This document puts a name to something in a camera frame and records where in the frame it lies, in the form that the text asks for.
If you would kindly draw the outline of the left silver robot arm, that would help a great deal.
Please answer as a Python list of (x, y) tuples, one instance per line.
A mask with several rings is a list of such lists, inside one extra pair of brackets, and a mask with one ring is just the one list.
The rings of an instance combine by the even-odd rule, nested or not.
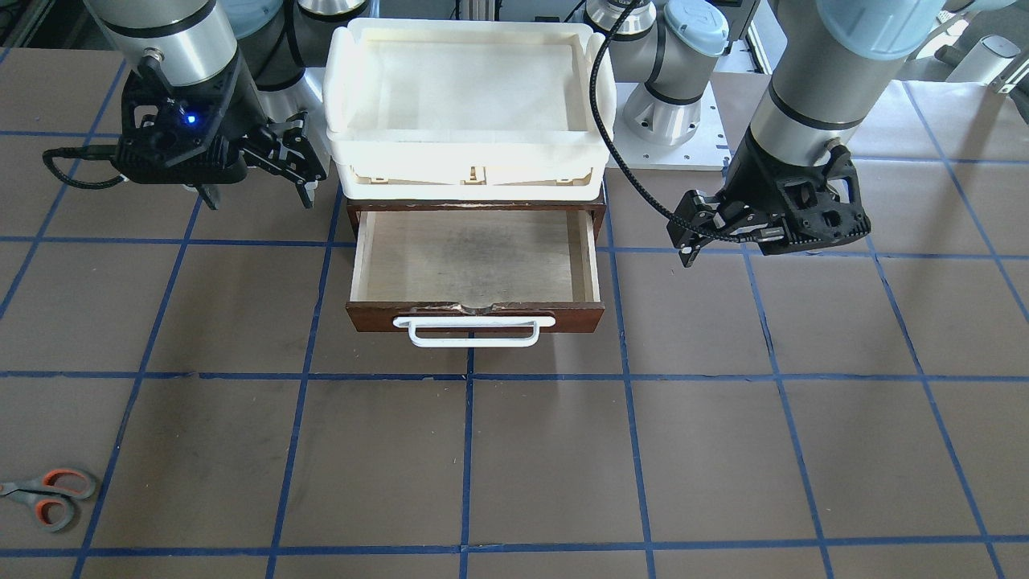
[[(721, 1), (588, 1), (588, 98), (594, 125), (613, 148), (613, 104), (599, 78), (625, 64), (641, 84), (641, 129), (659, 115), (698, 120), (715, 62), (734, 33)], [(731, 161), (723, 187), (690, 190), (670, 210), (642, 186), (617, 151), (613, 160), (666, 219), (684, 266), (720, 240), (754, 242), (766, 256), (850, 244), (871, 234), (859, 175), (847, 143), (942, 11), (993, 10), (990, 1), (772, 1), (786, 37)]]

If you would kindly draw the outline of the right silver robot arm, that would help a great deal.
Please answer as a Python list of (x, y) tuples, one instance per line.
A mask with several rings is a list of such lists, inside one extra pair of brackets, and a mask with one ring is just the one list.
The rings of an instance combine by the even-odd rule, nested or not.
[(100, 148), (119, 180), (219, 187), (251, 169), (280, 176), (313, 205), (330, 151), (322, 77), (332, 33), (371, 1), (88, 1), (131, 66), (121, 136)]

